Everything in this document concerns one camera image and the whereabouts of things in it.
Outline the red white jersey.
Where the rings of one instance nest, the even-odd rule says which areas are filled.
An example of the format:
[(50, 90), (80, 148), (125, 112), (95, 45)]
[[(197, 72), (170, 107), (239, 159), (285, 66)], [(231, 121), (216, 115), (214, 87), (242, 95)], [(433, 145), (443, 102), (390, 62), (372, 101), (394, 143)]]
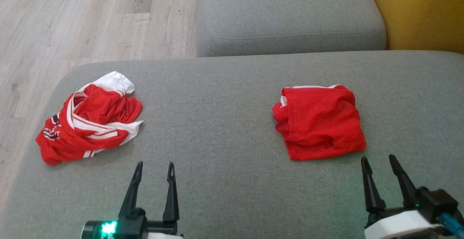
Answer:
[(134, 90), (126, 76), (110, 72), (71, 93), (36, 137), (42, 160), (55, 166), (91, 158), (134, 139), (142, 110)]

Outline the large grey sofa seat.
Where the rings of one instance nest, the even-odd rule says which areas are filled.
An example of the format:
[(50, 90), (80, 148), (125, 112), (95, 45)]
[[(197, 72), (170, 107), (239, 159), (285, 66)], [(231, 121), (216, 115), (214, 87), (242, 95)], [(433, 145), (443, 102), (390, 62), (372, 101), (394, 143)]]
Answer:
[[(464, 55), (343, 51), (108, 62), (61, 79), (33, 135), (66, 98), (108, 72), (135, 85), (144, 121), (131, 142), (48, 166), (35, 140), (0, 218), (0, 239), (80, 239), (88, 220), (115, 219), (139, 161), (138, 207), (161, 220), (175, 165), (179, 234), (189, 239), (364, 239), (361, 157), (388, 207), (402, 205), (388, 156), (416, 186), (442, 188), (464, 214)], [(275, 130), (284, 87), (353, 91), (363, 153), (296, 162)]]

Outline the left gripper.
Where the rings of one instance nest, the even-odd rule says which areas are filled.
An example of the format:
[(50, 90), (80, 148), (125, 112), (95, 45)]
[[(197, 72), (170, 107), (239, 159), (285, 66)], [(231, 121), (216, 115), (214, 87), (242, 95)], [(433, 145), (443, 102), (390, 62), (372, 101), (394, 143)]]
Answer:
[(142, 161), (136, 165), (118, 214), (119, 219), (86, 222), (80, 239), (183, 239), (182, 234), (177, 234), (180, 214), (174, 163), (169, 163), (169, 187), (162, 221), (149, 221), (144, 209), (136, 208), (143, 166)]

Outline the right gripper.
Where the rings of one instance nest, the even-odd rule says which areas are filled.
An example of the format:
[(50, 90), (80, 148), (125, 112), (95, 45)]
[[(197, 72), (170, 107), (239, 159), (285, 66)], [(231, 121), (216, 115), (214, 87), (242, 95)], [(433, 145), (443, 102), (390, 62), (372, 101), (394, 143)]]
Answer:
[[(426, 239), (434, 236), (454, 237), (444, 229), (439, 216), (448, 213), (464, 226), (464, 216), (458, 209), (459, 203), (443, 189), (428, 190), (420, 187), (417, 191), (419, 204), (415, 195), (416, 187), (404, 171), (396, 156), (388, 156), (391, 169), (396, 175), (404, 207), (415, 207), (386, 217), (364, 230), (366, 239)], [(361, 158), (362, 179), (364, 186), (365, 208), (367, 212), (377, 212), (386, 208), (373, 180), (372, 168), (366, 156)]]

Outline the red white shorts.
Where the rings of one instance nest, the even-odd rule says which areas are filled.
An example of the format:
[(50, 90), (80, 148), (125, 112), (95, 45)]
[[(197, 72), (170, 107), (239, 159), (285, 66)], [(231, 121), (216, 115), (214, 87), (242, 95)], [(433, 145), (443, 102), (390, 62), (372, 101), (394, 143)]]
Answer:
[(290, 160), (334, 158), (366, 148), (355, 95), (341, 84), (285, 87), (272, 114)]

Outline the grey sofa cushion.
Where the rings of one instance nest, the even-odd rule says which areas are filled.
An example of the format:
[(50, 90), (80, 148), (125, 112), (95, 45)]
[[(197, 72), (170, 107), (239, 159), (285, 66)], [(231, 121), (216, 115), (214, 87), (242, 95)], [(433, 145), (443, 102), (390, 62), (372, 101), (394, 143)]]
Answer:
[(386, 49), (374, 0), (198, 0), (197, 55)]

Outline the yellow upholstered panel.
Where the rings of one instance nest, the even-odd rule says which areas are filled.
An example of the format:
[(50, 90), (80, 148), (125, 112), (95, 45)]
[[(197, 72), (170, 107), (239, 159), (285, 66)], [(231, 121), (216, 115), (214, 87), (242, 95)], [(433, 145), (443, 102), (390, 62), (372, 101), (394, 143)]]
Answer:
[(388, 50), (464, 54), (464, 0), (375, 0)]

